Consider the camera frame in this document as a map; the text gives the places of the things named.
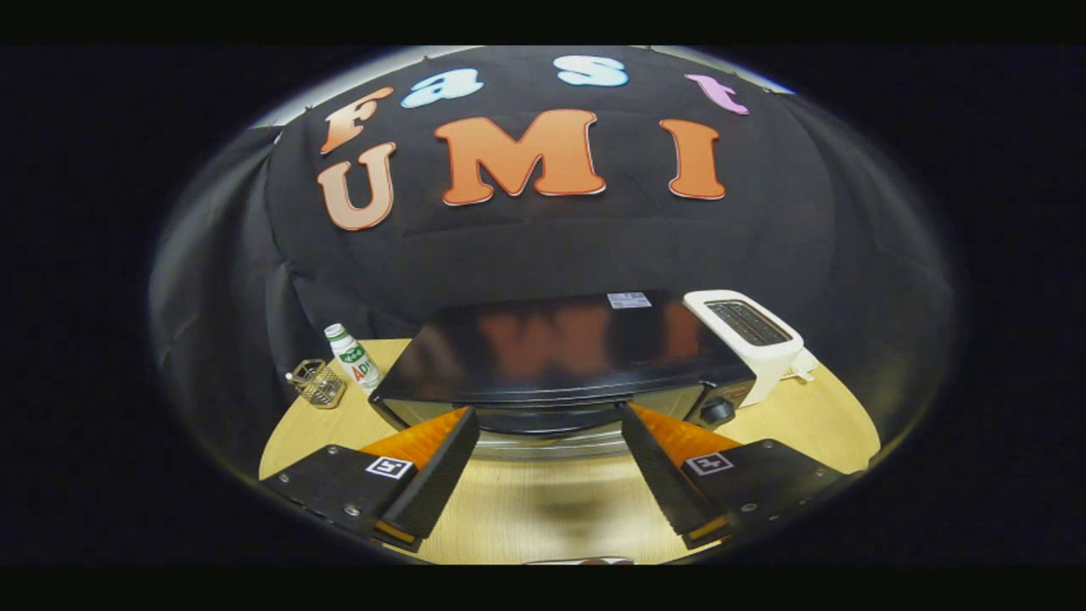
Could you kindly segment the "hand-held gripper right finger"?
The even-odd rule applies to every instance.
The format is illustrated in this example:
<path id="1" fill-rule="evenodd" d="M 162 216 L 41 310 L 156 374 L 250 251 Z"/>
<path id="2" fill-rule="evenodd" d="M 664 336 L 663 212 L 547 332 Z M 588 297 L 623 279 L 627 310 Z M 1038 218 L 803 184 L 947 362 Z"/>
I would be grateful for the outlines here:
<path id="1" fill-rule="evenodd" d="M 866 471 L 866 438 L 742 423 L 704 429 L 621 406 L 621 434 L 686 548 L 772 540 L 815 517 Z"/>

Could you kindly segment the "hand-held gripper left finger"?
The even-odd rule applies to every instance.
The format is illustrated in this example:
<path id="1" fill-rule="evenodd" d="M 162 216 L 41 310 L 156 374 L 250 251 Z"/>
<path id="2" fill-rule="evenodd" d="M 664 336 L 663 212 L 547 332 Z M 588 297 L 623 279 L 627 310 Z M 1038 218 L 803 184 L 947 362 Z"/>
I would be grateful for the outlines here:
<path id="1" fill-rule="evenodd" d="M 361 449 L 326 445 L 261 483 L 353 536 L 417 552 L 479 437 L 476 410 L 459 407 Z"/>

